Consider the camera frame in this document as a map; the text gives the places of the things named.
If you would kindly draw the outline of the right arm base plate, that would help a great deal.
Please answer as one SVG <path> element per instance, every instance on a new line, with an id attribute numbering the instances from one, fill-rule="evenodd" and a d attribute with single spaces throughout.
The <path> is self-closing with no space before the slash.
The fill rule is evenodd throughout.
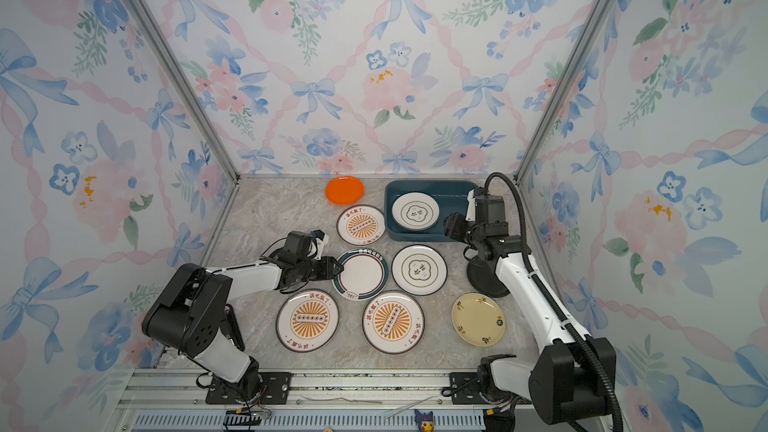
<path id="1" fill-rule="evenodd" d="M 531 405 L 529 400 L 511 392 L 483 392 L 476 372 L 450 372 L 448 379 L 449 384 L 441 389 L 440 396 L 449 399 L 453 405 Z"/>

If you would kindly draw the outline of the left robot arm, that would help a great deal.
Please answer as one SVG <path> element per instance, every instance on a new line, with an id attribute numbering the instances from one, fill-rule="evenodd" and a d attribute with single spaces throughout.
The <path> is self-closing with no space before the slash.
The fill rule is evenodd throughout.
<path id="1" fill-rule="evenodd" d="M 260 390 L 258 361 L 235 343 L 230 301 L 266 291 L 291 292 L 315 281 L 330 281 L 341 262 L 324 253 L 329 240 L 320 230 L 293 231 L 282 246 L 255 262 L 223 268 L 181 265 L 145 314 L 145 336 L 176 350 L 219 381 L 254 394 Z"/>

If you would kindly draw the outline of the orange plastic plate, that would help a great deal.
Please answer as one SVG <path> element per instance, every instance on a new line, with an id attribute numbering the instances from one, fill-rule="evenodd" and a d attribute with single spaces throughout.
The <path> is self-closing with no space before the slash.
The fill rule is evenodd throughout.
<path id="1" fill-rule="evenodd" d="M 357 177 L 338 176 L 330 180 L 325 188 L 327 200 L 334 205 L 352 205 L 365 194 L 365 186 Z"/>

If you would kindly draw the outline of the orange sunburst plate top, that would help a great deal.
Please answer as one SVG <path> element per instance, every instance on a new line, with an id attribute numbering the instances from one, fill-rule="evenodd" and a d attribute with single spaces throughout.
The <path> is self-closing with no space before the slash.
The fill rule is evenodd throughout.
<path id="1" fill-rule="evenodd" d="M 354 246 L 368 246 L 384 236 L 385 217 L 374 206 L 354 205 L 341 213 L 336 229 L 344 242 Z"/>

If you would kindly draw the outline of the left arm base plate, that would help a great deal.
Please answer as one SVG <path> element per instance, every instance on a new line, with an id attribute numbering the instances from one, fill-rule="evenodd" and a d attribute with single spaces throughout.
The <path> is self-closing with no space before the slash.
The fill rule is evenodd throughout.
<path id="1" fill-rule="evenodd" d="M 246 375 L 238 383 L 216 376 L 206 387 L 208 405 L 285 405 L 293 375 L 290 372 L 259 372 Z"/>

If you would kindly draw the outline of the white plate green flower outline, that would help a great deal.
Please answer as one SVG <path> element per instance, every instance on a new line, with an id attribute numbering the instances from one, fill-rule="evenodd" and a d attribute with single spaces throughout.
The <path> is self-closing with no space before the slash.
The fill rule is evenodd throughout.
<path id="1" fill-rule="evenodd" d="M 391 212 L 399 226 L 410 231 L 423 231 L 436 224 L 440 208 L 430 195 L 409 192 L 394 201 Z"/>

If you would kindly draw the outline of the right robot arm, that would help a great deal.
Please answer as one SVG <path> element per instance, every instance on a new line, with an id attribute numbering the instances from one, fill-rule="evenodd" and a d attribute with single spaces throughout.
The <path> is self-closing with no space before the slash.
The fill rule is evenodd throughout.
<path id="1" fill-rule="evenodd" d="M 476 188 L 468 195 L 466 213 L 445 219 L 444 232 L 475 251 L 467 266 L 472 287 L 486 298 L 511 296 L 539 349 L 532 363 L 504 354 L 482 358 L 477 376 L 483 398 L 526 400 L 549 425 L 577 429 L 583 419 L 606 416 L 614 430 L 624 430 L 615 348 L 593 337 L 555 296 L 523 234 L 510 234 L 503 198 Z"/>

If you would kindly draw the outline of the white plate green red rim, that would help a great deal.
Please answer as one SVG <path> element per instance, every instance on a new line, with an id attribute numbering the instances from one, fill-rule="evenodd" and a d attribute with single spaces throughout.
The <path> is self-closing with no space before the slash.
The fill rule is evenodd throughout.
<path id="1" fill-rule="evenodd" d="M 343 270 L 333 279 L 333 287 L 343 298 L 365 301 L 386 287 L 390 270 L 382 254 L 368 248 L 349 250 L 338 259 Z"/>

